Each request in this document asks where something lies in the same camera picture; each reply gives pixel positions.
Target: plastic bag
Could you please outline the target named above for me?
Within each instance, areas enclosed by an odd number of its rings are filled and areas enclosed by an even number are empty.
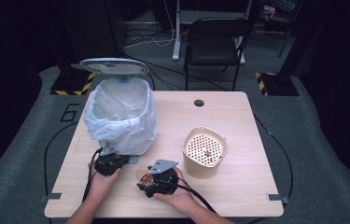
[[[84,116],[90,137],[119,155],[142,155],[157,134],[156,106],[148,83],[133,77],[100,83]]]

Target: perforated container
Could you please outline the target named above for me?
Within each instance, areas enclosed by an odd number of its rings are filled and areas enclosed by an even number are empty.
[[[228,151],[228,141],[211,129],[196,127],[181,147],[186,171],[196,178],[206,179],[216,174]]]

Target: dark background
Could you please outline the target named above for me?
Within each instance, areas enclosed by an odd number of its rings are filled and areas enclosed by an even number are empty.
[[[142,3],[143,8],[134,1],[0,0],[0,157],[39,94],[39,72],[90,56],[119,56],[121,22],[157,6],[155,1]],[[314,52],[298,52],[313,54],[301,81],[315,102],[324,134],[350,169],[350,2],[309,4],[324,8],[317,19],[325,26]],[[299,20],[311,17],[316,17],[312,10],[304,11]],[[102,44],[102,37],[111,41]],[[300,39],[309,44],[310,39]]]

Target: trash can lid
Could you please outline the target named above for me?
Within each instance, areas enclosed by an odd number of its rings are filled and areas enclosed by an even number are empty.
[[[79,63],[86,70],[110,76],[142,76],[148,67],[139,61],[122,58],[93,58]]]

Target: person's right hand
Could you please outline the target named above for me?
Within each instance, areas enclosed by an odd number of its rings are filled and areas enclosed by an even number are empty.
[[[185,180],[183,173],[181,173],[177,167],[174,167],[173,169],[179,178]],[[180,179],[178,180],[178,185],[188,188],[188,186]],[[164,203],[170,204],[173,208],[185,215],[187,215],[187,212],[190,211],[192,207],[199,206],[199,204],[192,198],[191,193],[182,188],[177,188],[171,195],[155,193],[153,197]]]

